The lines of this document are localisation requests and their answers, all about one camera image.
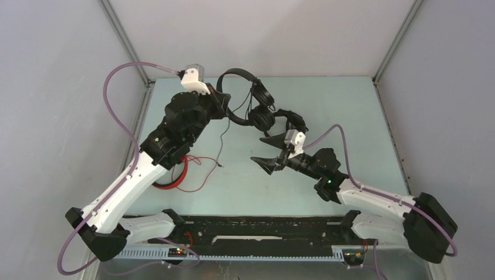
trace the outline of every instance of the table top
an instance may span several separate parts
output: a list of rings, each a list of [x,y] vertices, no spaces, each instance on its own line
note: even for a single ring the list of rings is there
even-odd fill
[[[344,128],[351,172],[369,186],[398,194],[407,194],[392,141],[377,94],[369,77],[281,77],[261,78],[275,98],[278,109],[292,110],[303,116],[309,128],[306,144],[320,137],[331,125]],[[205,79],[212,85],[216,79]],[[242,78],[225,78],[224,92],[230,93],[230,108],[238,107],[246,97],[250,83]],[[173,95],[182,92],[179,79],[158,79],[146,113],[140,139],[144,139],[163,119],[164,108]],[[244,116],[240,109],[238,116]],[[213,120],[191,149],[194,156],[215,158],[220,148],[220,134],[228,120]],[[285,118],[277,118],[271,135],[284,132]],[[263,133],[253,127],[231,122],[224,135],[224,147],[217,167],[198,192],[159,190],[150,187],[131,206],[128,214],[152,215],[172,208],[181,215],[261,215],[319,216],[345,215],[349,207],[323,201],[313,189],[316,180],[289,168],[269,176],[249,158],[274,158],[280,150],[263,144]],[[343,146],[338,130],[305,152],[312,155],[319,148],[333,148],[346,173]],[[185,190],[201,186],[214,166],[203,160],[189,164],[181,184]]]

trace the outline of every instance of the table surface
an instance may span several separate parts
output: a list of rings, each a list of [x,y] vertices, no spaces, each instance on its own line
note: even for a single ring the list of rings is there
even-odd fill
[[[275,98],[276,107],[292,110],[303,116],[309,128],[306,144],[320,137],[338,123],[347,138],[353,176],[365,184],[398,194],[407,194],[381,107],[369,77],[283,77],[261,78]],[[205,79],[212,85],[216,79]],[[224,79],[224,92],[230,93],[230,108],[237,108],[246,97],[250,83],[241,78]],[[164,116],[164,108],[173,95],[184,89],[178,79],[158,79],[146,113],[140,139],[156,128]],[[238,116],[244,116],[240,109]],[[220,134],[228,120],[214,120],[207,125],[190,154],[215,158],[220,148]],[[277,118],[272,135],[284,132],[285,118]],[[152,215],[172,208],[181,215],[270,215],[318,216],[345,215],[349,207],[323,201],[313,189],[316,180],[289,168],[266,174],[251,156],[274,158],[280,150],[263,144],[263,134],[253,127],[231,123],[224,135],[224,147],[218,167],[198,192],[158,190],[150,187],[131,206],[128,214]],[[343,145],[338,130],[321,143],[306,150],[312,155],[319,148],[334,148],[345,169]],[[198,188],[214,166],[203,160],[198,166],[189,164],[187,177],[181,184],[185,190]]]

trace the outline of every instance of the headphones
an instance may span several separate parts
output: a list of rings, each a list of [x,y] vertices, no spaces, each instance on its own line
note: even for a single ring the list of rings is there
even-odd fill
[[[306,132],[308,130],[302,117],[292,111],[279,109],[275,113],[272,113],[275,111],[275,99],[271,96],[266,87],[264,87],[260,79],[244,69],[232,68],[225,71],[225,73],[218,77],[218,92],[223,92],[222,82],[224,80],[224,76],[227,74],[238,75],[251,82],[252,84],[249,92],[259,103],[258,106],[249,111],[247,120],[239,118],[228,108],[227,117],[232,122],[243,126],[254,126],[259,131],[263,131],[267,137],[269,136],[267,131],[270,130],[270,128],[275,124],[275,117],[287,118],[287,122],[285,124],[287,130],[290,128],[290,125],[295,126],[300,131]]]

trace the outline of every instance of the white wall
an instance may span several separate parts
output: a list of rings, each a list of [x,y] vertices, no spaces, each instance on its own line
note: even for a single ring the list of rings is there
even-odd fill
[[[173,69],[199,63],[218,77],[233,67],[257,76],[375,75],[414,1],[111,2],[140,59]]]
[[[415,194],[459,226],[457,279],[493,279],[495,2],[426,1],[379,85]]]
[[[103,81],[128,62],[97,1],[0,3],[0,279],[70,279],[56,258],[64,218],[115,178],[128,139],[102,99]],[[135,70],[111,83],[131,125],[144,86]],[[77,237],[66,269],[82,262]]]

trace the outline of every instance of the robotic arm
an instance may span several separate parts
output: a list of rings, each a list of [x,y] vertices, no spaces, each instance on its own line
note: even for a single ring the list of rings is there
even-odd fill
[[[92,203],[82,209],[71,208],[65,214],[75,229],[84,223],[78,233],[100,261],[112,259],[126,244],[156,237],[174,240],[182,236],[182,232],[175,232],[175,227],[184,220],[171,209],[154,216],[122,217],[153,182],[180,163],[210,120],[226,116],[231,96],[216,92],[210,84],[204,83],[203,72],[203,67],[196,64],[180,73],[181,84],[187,91],[174,95],[165,106],[162,122],[140,146],[133,175],[128,175],[131,164]]]
[[[282,152],[274,159],[251,159],[268,174],[287,166],[318,180],[314,189],[323,200],[367,211],[347,213],[341,226],[348,234],[362,239],[407,244],[411,251],[424,260],[441,262],[447,254],[448,240],[426,217],[407,206],[421,209],[452,238],[457,225],[433,196],[426,193],[421,193],[419,197],[401,196],[355,181],[339,171],[340,162],[332,148],[320,149],[313,156],[304,153],[304,132],[292,129],[285,135],[261,138],[262,142],[282,149]]]

